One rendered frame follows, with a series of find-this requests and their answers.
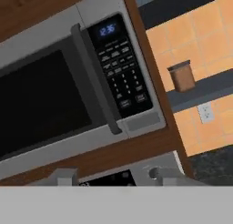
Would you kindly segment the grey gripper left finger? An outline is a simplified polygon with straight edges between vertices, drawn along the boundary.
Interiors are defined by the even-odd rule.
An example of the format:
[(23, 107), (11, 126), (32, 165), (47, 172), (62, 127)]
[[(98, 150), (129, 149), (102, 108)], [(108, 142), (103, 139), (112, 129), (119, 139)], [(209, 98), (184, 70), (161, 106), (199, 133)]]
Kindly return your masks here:
[(29, 186), (77, 186), (77, 168), (58, 168), (46, 178), (29, 183)]

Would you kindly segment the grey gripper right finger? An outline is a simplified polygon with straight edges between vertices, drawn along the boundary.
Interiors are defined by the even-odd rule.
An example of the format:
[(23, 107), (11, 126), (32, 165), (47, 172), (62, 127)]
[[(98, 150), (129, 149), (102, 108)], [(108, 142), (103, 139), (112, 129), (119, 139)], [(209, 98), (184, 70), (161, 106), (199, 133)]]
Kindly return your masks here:
[(157, 176), (162, 186), (205, 186), (205, 183), (189, 178), (173, 168), (160, 168)]

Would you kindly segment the silver microwave oven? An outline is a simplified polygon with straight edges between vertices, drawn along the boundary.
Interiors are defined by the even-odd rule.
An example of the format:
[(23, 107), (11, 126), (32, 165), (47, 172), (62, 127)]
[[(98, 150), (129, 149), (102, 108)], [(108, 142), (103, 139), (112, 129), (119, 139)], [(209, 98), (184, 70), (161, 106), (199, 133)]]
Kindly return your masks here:
[[(107, 102), (127, 139), (165, 127), (124, 0), (83, 0), (73, 6)], [(147, 100), (137, 103), (136, 95), (143, 93)]]

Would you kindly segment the microwave door with dark window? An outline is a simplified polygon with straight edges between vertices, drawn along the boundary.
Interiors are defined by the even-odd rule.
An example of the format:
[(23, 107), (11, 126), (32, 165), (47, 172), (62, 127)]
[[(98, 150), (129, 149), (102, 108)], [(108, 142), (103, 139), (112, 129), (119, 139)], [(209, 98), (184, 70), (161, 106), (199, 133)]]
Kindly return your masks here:
[(127, 139), (82, 65), (81, 22), (71, 6), (0, 43), (0, 179)]

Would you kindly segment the microwave start button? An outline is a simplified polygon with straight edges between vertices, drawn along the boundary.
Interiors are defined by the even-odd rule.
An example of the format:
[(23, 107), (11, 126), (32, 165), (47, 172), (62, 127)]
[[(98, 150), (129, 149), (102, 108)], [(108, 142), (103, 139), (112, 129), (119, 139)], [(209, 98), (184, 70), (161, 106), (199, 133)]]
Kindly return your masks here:
[(147, 100), (147, 95), (145, 93), (136, 95), (136, 102), (141, 103)]

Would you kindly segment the silver cooker knob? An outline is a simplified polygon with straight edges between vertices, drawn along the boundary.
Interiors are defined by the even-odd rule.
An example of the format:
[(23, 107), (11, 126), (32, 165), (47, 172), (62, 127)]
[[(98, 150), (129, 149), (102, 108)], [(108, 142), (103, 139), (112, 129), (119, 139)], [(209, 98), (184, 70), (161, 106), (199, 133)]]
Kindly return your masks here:
[(159, 168), (151, 168), (149, 171), (148, 171), (148, 175), (151, 179), (158, 179), (159, 178)]

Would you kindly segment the silver cooker with black panel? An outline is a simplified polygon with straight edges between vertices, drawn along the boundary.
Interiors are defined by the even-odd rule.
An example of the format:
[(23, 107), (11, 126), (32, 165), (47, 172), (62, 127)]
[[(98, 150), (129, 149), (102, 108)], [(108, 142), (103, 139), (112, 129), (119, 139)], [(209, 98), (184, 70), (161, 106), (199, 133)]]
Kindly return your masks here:
[(148, 171), (151, 168), (173, 168), (184, 173), (178, 154), (170, 151), (160, 156), (140, 160), (119, 168), (112, 168), (91, 176), (79, 179), (81, 186), (153, 186), (157, 181), (151, 179)]

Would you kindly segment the brown wooden cupboard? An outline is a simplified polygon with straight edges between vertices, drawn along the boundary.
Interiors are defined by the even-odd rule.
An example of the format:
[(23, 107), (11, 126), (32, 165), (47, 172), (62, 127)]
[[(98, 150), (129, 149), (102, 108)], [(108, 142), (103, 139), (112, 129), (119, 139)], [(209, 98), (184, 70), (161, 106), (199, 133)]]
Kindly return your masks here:
[[(31, 0), (22, 6), (14, 7), (9, 13), (3, 14), (0, 12), (0, 42), (51, 15), (67, 9), (78, 1), (80, 0)], [(75, 154), (71, 158), (58, 160), (42, 167), (22, 173), (16, 172), (13, 176), (0, 177), (0, 187), (24, 186), (48, 176), (56, 168), (78, 168), (82, 177), (89, 176), (173, 150), (177, 152), (177, 157), (181, 161), (181, 170), (187, 176), (193, 176), (136, 1), (124, 0), (124, 2), (136, 31), (149, 75), (152, 78), (153, 89), (156, 91), (164, 111), (167, 126), (161, 130), (120, 141), (84, 154)]]

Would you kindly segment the brown jar with dark lid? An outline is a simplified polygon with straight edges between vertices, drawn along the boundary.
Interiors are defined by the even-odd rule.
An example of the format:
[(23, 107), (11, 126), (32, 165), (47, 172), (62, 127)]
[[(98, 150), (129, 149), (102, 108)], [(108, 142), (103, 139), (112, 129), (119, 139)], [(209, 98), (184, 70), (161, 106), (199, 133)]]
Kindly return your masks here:
[(184, 93), (195, 87), (195, 79), (189, 60), (175, 64), (167, 70), (177, 92)]

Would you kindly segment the white wall socket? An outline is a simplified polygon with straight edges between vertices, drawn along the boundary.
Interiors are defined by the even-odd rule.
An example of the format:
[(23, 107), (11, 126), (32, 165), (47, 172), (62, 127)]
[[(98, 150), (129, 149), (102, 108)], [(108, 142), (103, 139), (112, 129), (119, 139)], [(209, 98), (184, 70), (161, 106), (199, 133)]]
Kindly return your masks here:
[(198, 114), (199, 114), (200, 120), (203, 124), (206, 124), (206, 123), (213, 121), (215, 119), (210, 102), (198, 105)]

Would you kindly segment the dark grey wall shelf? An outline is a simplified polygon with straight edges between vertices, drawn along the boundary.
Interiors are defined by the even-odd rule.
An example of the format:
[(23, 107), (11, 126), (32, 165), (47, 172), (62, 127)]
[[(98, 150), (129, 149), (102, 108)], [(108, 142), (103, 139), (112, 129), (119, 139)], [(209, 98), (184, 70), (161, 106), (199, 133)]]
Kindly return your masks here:
[(196, 86), (187, 92), (176, 90), (167, 92), (172, 112), (207, 103), (233, 94), (233, 68), (197, 81)]
[(161, 25), (215, 0), (136, 0), (145, 29)]

